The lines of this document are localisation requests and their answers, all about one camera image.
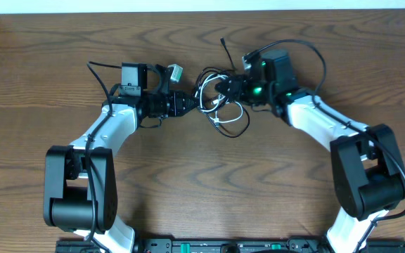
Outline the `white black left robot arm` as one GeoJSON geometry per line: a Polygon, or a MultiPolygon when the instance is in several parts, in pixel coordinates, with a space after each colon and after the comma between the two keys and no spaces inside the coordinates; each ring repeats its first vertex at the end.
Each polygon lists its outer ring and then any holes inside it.
{"type": "Polygon", "coordinates": [[[198,99],[183,91],[110,92],[101,115],[69,145],[51,146],[45,157],[44,220],[83,238],[59,240],[57,252],[136,252],[135,230],[117,215],[114,158],[145,117],[181,117],[198,99]]]}

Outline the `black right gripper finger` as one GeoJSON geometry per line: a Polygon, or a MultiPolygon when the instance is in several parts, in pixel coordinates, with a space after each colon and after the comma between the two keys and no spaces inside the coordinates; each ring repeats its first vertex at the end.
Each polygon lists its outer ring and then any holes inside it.
{"type": "Polygon", "coordinates": [[[236,100],[236,91],[232,88],[217,89],[217,92],[223,95],[227,100],[236,100]]]}
{"type": "Polygon", "coordinates": [[[236,82],[233,78],[224,79],[215,85],[216,90],[234,90],[235,87],[236,82]]]}

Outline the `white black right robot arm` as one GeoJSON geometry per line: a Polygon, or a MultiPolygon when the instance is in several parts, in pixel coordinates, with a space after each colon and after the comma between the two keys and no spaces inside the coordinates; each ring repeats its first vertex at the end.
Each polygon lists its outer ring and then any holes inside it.
{"type": "Polygon", "coordinates": [[[263,61],[215,89],[229,100],[271,107],[330,152],[340,211],[326,233],[331,252],[359,252],[381,221],[405,216],[405,167],[393,130],[368,126],[299,87],[289,63],[263,61]]]}

